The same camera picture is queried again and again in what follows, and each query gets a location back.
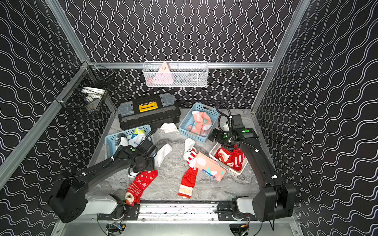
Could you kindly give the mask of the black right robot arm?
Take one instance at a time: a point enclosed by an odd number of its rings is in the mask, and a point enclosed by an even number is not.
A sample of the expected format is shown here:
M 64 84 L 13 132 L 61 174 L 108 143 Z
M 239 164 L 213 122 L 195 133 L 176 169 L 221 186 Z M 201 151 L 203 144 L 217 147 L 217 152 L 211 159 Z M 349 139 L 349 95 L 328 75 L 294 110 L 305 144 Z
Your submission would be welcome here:
M 259 184 L 259 192 L 252 200 L 256 218 L 261 221 L 291 217 L 296 200 L 296 188 L 279 177 L 262 150 L 259 138 L 252 128 L 238 128 L 230 133 L 214 129 L 209 140 L 227 149 L 235 146 L 245 155 Z

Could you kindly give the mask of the red christmas sock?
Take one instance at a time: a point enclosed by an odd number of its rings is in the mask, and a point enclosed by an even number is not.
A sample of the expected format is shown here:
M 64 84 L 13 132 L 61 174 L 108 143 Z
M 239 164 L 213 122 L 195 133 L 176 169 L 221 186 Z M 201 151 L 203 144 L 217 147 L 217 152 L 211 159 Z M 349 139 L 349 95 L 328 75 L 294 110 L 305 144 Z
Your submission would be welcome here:
M 240 171 L 243 166 L 245 155 L 239 148 L 230 151 L 221 147 L 217 150 L 215 158 L 220 160 L 223 164 L 227 165 L 231 169 Z

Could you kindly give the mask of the red santa sock front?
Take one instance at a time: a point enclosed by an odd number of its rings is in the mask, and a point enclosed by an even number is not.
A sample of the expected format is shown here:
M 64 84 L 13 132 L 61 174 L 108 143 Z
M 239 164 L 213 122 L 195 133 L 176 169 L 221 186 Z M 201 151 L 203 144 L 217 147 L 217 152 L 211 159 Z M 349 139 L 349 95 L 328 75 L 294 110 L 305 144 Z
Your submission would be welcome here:
M 158 170 L 142 172 L 138 175 L 133 183 L 128 187 L 125 194 L 127 205 L 134 206 L 139 204 L 145 189 L 156 179 Z

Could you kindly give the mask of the red white striped sock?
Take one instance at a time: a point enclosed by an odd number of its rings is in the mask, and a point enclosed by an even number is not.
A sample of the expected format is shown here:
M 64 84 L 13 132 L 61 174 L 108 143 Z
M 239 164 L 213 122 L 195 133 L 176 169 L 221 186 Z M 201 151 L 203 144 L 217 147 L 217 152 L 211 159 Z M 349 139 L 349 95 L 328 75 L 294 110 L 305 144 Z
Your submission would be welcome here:
M 190 161 L 193 160 L 196 156 L 197 150 L 196 148 L 192 147 L 192 149 L 184 153 L 183 158 L 186 160 L 188 164 L 190 164 Z M 186 199 L 191 198 L 196 183 L 197 173 L 198 169 L 192 166 L 190 166 L 189 169 L 185 172 L 185 174 L 182 177 L 180 188 L 178 190 L 179 196 Z

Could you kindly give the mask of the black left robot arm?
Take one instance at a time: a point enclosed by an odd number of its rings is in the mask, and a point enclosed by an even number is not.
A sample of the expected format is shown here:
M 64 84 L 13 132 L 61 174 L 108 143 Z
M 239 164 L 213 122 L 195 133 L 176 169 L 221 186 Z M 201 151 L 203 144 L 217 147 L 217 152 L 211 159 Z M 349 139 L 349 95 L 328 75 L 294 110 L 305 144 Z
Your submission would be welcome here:
M 150 141 L 136 147 L 120 146 L 113 156 L 90 168 L 58 177 L 52 184 L 47 203 L 63 223 L 70 223 L 84 213 L 89 204 L 85 195 L 94 185 L 124 169 L 154 170 L 156 152 L 157 147 Z

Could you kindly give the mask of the white neon yellow sock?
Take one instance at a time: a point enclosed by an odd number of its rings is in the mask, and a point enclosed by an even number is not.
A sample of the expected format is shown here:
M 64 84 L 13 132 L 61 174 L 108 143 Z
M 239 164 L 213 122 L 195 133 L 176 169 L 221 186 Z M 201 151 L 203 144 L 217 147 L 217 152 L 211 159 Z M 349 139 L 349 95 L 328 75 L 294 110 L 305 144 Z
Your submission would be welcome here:
M 117 136 L 115 141 L 115 147 L 119 146 L 133 146 L 137 147 L 146 137 L 145 131 L 143 129 L 136 128 L 134 133 L 127 135 L 126 133 L 121 133 Z

